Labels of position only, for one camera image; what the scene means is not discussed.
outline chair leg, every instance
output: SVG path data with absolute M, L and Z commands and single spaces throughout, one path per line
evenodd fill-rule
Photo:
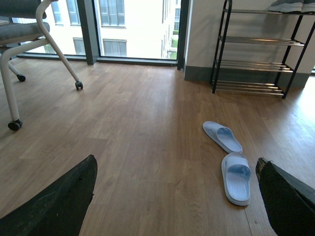
M 7 53 L 8 51 L 9 50 L 5 51 L 0 57 L 0 71 L 12 118 L 12 122 L 10 122 L 8 126 L 11 130 L 19 130 L 23 123 L 20 121 L 13 84 L 10 79 L 9 60 L 11 56 Z
M 70 72 L 72 77 L 74 78 L 74 80 L 79 82 L 80 79 L 79 79 L 78 75 L 75 73 L 75 71 L 73 70 L 72 66 L 70 65 L 68 60 L 65 58 L 64 54 L 61 52 L 60 48 L 58 47 L 56 42 L 53 40 L 51 35 L 49 34 L 49 35 L 46 35 L 45 37 L 46 37 L 46 40 L 50 43 L 50 45 L 53 47 L 53 49 L 55 50 L 57 55 L 59 56 L 60 60 L 64 63 L 64 65 L 66 66 L 66 68 L 68 69 L 68 71 Z
M 63 53 L 61 52 L 60 48 L 58 47 L 58 45 L 55 43 L 54 39 L 52 38 L 52 36 L 50 35 L 49 31 L 45 28 L 44 23 L 43 23 L 43 13 L 45 12 L 45 10 L 49 7 L 49 5 L 51 4 L 51 0 L 43 0 L 41 2 L 41 4 L 38 6 L 37 10 L 36 10 L 36 22 L 39 26 L 39 28 L 41 29 L 42 33 L 44 34 L 46 40 L 50 43 L 50 45 L 53 47 L 53 49 L 55 50 L 55 52 L 57 53 L 57 55 L 59 56 L 60 60 L 64 63 L 64 65 L 66 66 L 66 68 L 68 69 L 68 71 L 70 72 L 70 74 L 72 75 L 72 77 L 74 78 L 74 80 L 76 81 L 75 86 L 77 88 L 77 90 L 79 90 L 79 88 L 83 89 L 83 84 L 80 81 L 79 77 L 77 76 L 77 74 L 75 73 L 75 71 L 72 69 L 70 63 L 68 62 L 68 60 L 65 58 L 65 56 L 63 55 Z
M 10 62 L 9 62 L 9 69 L 18 77 L 19 81 L 25 81 L 26 77 L 22 73 L 20 73 Z
M 29 51 L 34 48 L 41 47 L 46 45 L 48 41 L 46 39 L 40 39 L 31 43 L 23 44 L 15 48 L 7 49 L 3 52 L 0 57 L 0 71 L 2 75 L 4 90 L 6 98 L 9 104 L 9 109 L 11 113 L 12 121 L 8 124 L 9 129 L 17 131 L 22 126 L 22 121 L 20 120 L 20 115 L 18 111 L 18 106 L 16 103 L 16 98 L 14 94 L 13 84 L 10 79 L 10 70 L 9 70 L 9 60 L 12 56 L 18 55 L 19 53 Z

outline chair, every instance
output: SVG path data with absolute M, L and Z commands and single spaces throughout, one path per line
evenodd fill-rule
M 76 81 L 76 89 L 83 89 L 82 82 L 49 34 L 49 24 L 43 22 L 43 19 L 46 18 L 45 10 L 54 1 L 58 0 L 43 0 L 43 2 L 41 0 L 0 0 L 0 16 L 36 19 L 36 23 L 0 25 L 0 50 L 4 51 L 2 55 L 0 54 L 0 70 L 12 118 L 8 127 L 14 131 L 19 130 L 23 123 L 18 112 L 10 70 L 17 75 L 21 82 L 25 80 L 25 76 L 9 63 L 12 56 L 50 44 Z M 8 44 L 23 42 L 27 43 L 13 48 L 7 47 Z

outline gray chair seat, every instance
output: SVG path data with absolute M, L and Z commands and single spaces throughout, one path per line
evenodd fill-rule
M 49 24 L 44 22 L 45 28 L 50 31 Z M 37 23 L 18 24 L 10 23 L 0 26 L 0 45 L 21 43 L 35 40 L 44 34 Z

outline gray baseboard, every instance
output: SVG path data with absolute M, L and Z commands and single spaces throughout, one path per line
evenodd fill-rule
M 186 66 L 184 79 L 188 81 L 210 81 L 211 70 L 209 67 Z M 282 73 L 278 85 L 286 87 L 291 75 L 291 73 Z M 219 80 L 273 84 L 276 76 L 277 72 L 221 68 Z M 310 74 L 296 73 L 291 87 L 304 88 L 309 76 Z

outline slide sandal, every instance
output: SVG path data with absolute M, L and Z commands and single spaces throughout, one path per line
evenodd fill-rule
M 239 152 L 242 153 L 243 148 L 235 139 L 232 131 L 213 121 L 206 121 L 202 125 L 206 134 L 220 145 L 227 153 Z
M 241 153 L 230 153 L 223 159 L 221 167 L 226 197 L 235 205 L 248 205 L 251 202 L 251 170 L 246 157 Z

